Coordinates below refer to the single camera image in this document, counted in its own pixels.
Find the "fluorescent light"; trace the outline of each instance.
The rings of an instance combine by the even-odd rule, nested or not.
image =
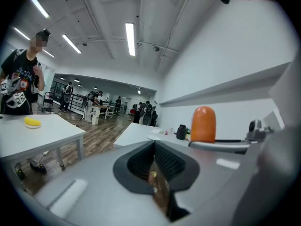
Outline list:
[[[134,24],[126,23],[127,44],[130,55],[135,56]]]
[[[38,8],[38,10],[40,10],[40,12],[44,15],[45,18],[49,17],[49,14],[45,11],[45,9],[42,7],[42,5],[39,3],[38,0],[31,0],[34,5],[36,5],[36,7]]]
[[[63,38],[71,45],[72,48],[75,49],[76,52],[81,54],[81,51],[74,45],[74,43],[72,43],[72,41],[68,38],[66,34],[63,35]]]
[[[50,54],[49,52],[47,52],[46,50],[43,49],[43,51],[47,54],[49,54],[51,57],[55,58],[52,54]]]
[[[21,34],[23,37],[25,37],[27,40],[30,40],[30,38],[28,38],[24,33],[22,33],[20,30],[18,30],[17,28],[14,28],[14,30],[16,30],[19,34]]]

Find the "orange cap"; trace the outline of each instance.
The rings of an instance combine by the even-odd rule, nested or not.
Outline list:
[[[215,143],[216,117],[212,108],[207,106],[195,110],[192,119],[190,140]]]

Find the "security camera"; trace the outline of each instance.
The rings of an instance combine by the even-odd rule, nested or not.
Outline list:
[[[152,49],[153,49],[155,52],[158,52],[158,51],[160,50],[160,48],[157,47],[157,46],[154,46]]]

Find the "wooden floor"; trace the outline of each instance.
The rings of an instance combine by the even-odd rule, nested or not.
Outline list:
[[[57,109],[58,106],[55,105],[54,111],[57,112]],[[32,110],[34,114],[41,114],[41,112],[38,112],[35,104],[33,104]],[[60,116],[86,131],[84,135],[86,157],[113,150],[113,143],[131,123],[129,115],[112,116],[112,118],[106,120],[100,118],[98,126],[93,126],[91,123],[81,120],[81,116],[72,112],[62,112]],[[75,142],[63,146],[61,152],[65,169],[78,161]],[[46,156],[37,155],[36,158],[40,159],[40,163],[46,167],[47,175],[43,176],[40,173],[32,171],[27,161],[21,162],[24,174],[28,174],[24,180],[24,187],[30,195],[35,195],[41,187],[64,170],[56,159],[55,150],[50,151]]]

